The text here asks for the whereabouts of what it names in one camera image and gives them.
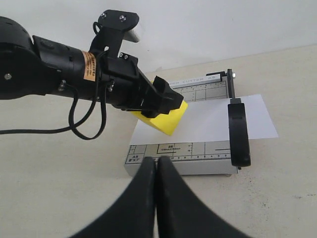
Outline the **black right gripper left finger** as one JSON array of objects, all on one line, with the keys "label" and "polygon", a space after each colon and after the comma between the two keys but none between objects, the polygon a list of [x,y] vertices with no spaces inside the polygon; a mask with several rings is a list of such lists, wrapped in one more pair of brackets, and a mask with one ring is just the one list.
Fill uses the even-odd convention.
[{"label": "black right gripper left finger", "polygon": [[144,158],[119,198],[73,238],[152,238],[155,220],[156,163]]}]

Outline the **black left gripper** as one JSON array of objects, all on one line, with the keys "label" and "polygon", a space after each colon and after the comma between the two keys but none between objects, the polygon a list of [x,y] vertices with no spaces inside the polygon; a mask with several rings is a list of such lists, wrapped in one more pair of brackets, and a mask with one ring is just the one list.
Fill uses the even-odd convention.
[{"label": "black left gripper", "polygon": [[163,78],[156,76],[151,83],[139,70],[136,57],[111,58],[108,52],[98,53],[98,96],[102,117],[106,104],[129,112],[140,112],[147,118],[169,114],[179,109],[184,97],[174,91]]}]

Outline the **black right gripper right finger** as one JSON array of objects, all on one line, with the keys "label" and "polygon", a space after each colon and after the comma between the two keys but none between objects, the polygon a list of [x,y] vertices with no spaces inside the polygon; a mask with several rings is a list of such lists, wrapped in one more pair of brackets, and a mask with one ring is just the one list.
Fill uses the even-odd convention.
[{"label": "black right gripper right finger", "polygon": [[249,237],[206,206],[167,156],[158,160],[156,205],[160,238]]}]

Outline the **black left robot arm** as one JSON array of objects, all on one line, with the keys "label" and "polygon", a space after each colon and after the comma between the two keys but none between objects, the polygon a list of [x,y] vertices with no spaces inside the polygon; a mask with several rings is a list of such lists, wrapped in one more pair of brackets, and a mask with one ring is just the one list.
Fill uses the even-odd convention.
[{"label": "black left robot arm", "polygon": [[150,82],[138,68],[138,59],[120,52],[124,40],[137,42],[133,30],[138,14],[106,10],[94,23],[90,49],[82,51],[38,36],[30,36],[16,21],[0,19],[0,97],[27,95],[70,97],[65,81],[79,98],[105,98],[124,111],[140,111],[148,118],[178,109],[183,96],[162,78]]}]

